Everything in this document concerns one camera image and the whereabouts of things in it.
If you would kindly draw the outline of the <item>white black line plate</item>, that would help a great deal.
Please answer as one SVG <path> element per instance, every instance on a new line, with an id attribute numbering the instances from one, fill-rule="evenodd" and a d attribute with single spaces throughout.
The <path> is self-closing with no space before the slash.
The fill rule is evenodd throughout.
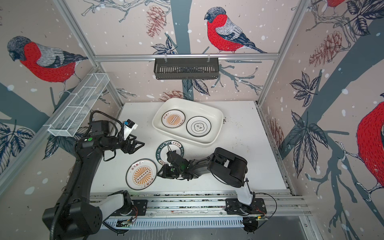
<path id="1" fill-rule="evenodd" d="M 200 138 L 211 131 L 212 124 L 207 118 L 196 116 L 188 120 L 186 129 L 189 135 Z"/>

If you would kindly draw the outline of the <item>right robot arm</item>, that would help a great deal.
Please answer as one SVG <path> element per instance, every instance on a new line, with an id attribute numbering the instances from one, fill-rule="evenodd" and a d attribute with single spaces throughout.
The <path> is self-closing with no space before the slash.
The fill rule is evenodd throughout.
<path id="1" fill-rule="evenodd" d="M 210 174 L 220 183 L 235 188 L 240 204 L 250 206 L 253 202 L 251 190 L 245 187 L 248 162 L 239 155 L 218 147 L 204 159 L 186 160 L 176 151 L 169 151 L 167 161 L 157 173 L 160 178 L 189 181 Z"/>

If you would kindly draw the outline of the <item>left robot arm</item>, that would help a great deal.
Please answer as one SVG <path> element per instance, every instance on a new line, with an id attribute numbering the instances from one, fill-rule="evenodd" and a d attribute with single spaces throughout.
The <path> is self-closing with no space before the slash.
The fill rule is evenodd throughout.
<path id="1" fill-rule="evenodd" d="M 131 155 L 144 145 L 133 135 L 121 140 L 104 132 L 90 133 L 76 143 L 76 161 L 65 190 L 56 205 L 43 213 L 42 220 L 50 231 L 51 240 L 85 238 L 96 234 L 115 211 L 137 211 L 126 190 L 108 195 L 98 205 L 90 203 L 90 192 L 105 151 L 122 150 Z"/>

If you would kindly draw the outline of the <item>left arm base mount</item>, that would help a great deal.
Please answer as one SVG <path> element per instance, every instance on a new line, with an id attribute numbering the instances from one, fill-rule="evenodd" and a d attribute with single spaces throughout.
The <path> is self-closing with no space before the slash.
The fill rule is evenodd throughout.
<path id="1" fill-rule="evenodd" d="M 148 200 L 132 200 L 131 207 L 118 209 L 111 214 L 111 217 L 145 216 L 147 212 L 147 206 Z"/>

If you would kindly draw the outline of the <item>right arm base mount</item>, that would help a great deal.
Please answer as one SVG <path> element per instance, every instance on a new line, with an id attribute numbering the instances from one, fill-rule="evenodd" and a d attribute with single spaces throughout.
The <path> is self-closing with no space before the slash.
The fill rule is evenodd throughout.
<path id="1" fill-rule="evenodd" d="M 225 211 L 228 215 L 238 215 L 246 217 L 248 215 L 266 215 L 266 205 L 264 199 L 255 198 L 250 205 L 242 204 L 238 199 L 225 199 Z"/>

